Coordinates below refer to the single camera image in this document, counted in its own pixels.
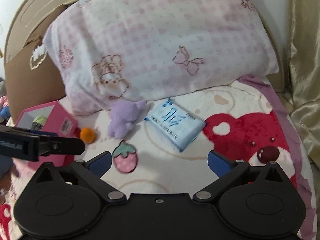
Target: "bear nose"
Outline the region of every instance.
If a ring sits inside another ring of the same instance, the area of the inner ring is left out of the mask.
[[[278,148],[274,146],[266,146],[257,151],[257,157],[261,163],[275,162],[279,155]]]

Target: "white wall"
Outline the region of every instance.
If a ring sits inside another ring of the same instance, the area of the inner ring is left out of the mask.
[[[275,37],[282,61],[287,61],[288,17],[287,0],[251,0],[263,15]]]
[[[5,39],[11,21],[24,0],[0,0],[0,23],[4,32],[0,34],[0,48],[4,51]],[[287,0],[251,0],[268,23],[276,43],[280,48],[280,56],[286,61],[287,48]],[[0,60],[0,77],[4,77],[3,60]]]
[[[0,48],[4,53],[5,39],[11,24],[11,21],[24,0],[0,0],[0,24],[3,27],[3,33],[0,34]],[[0,60],[0,77],[4,78],[4,61]]]

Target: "gold curtain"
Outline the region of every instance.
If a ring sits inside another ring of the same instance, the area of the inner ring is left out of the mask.
[[[313,162],[320,229],[320,0],[289,0],[288,9],[291,118]]]

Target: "white label sticker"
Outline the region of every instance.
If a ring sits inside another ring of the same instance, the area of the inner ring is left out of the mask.
[[[65,118],[60,128],[60,132],[64,136],[69,136],[71,129],[72,129],[72,122],[68,118]]]

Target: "white and pink pillow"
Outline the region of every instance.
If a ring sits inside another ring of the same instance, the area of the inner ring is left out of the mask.
[[[43,42],[82,115],[278,71],[249,0],[80,0]]]

